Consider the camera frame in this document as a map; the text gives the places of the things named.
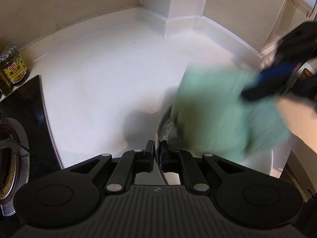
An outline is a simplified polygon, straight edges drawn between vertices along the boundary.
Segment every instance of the cleaning cloth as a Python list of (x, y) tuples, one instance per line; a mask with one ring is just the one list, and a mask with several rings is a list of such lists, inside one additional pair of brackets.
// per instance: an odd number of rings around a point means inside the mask
[(239, 163), (286, 142), (289, 131), (274, 97), (244, 101), (255, 85), (251, 70), (188, 68), (176, 93), (171, 120), (194, 156), (212, 153)]

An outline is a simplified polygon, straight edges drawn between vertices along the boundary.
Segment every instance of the checkered jar lid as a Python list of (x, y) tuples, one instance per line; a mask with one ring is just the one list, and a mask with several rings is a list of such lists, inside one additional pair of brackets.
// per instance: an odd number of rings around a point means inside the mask
[(0, 54), (0, 63), (7, 60), (7, 58), (15, 52), (15, 44), (8, 45)]

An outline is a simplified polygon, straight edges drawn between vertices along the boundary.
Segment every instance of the jar label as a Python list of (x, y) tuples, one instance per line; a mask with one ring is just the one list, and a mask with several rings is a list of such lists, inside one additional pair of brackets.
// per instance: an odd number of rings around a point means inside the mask
[(18, 56), (14, 63), (4, 69), (4, 72), (7, 74), (9, 80), (14, 84), (24, 77), (26, 69), (27, 68), (21, 56)]

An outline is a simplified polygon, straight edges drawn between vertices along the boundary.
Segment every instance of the red logo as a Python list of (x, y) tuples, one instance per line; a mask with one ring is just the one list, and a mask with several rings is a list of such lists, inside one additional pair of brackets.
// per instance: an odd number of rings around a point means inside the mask
[(12, 65), (9, 67), (10, 71), (12, 71), (14, 68), (15, 68), (15, 64), (12, 64)]

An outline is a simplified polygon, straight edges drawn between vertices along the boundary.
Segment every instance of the sauce jar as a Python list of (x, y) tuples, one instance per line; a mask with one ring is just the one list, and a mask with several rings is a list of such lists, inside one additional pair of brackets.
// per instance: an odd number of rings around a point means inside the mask
[(14, 86), (20, 86), (30, 75), (29, 69), (15, 48), (15, 44), (7, 46), (0, 54), (0, 68)]

